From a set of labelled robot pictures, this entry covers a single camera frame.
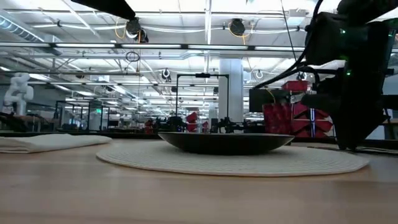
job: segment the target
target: woven placemat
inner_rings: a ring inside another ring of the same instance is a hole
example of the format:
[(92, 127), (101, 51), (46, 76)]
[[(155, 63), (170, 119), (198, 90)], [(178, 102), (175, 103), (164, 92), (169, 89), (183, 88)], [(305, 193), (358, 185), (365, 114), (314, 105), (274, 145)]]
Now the woven placemat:
[(147, 170), (185, 174), (279, 177), (340, 174), (356, 171), (368, 160), (344, 152), (283, 146), (258, 156), (210, 156), (190, 154), (165, 141), (115, 145), (97, 156), (107, 162)]

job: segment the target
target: support column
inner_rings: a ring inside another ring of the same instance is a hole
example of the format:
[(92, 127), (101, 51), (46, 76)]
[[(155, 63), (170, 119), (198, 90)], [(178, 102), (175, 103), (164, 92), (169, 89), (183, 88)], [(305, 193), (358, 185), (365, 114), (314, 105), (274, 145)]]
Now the support column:
[[(229, 118), (234, 122), (243, 121), (243, 66), (241, 59), (220, 59), (220, 75), (229, 74)], [(218, 118), (227, 115), (227, 78), (218, 81)]]

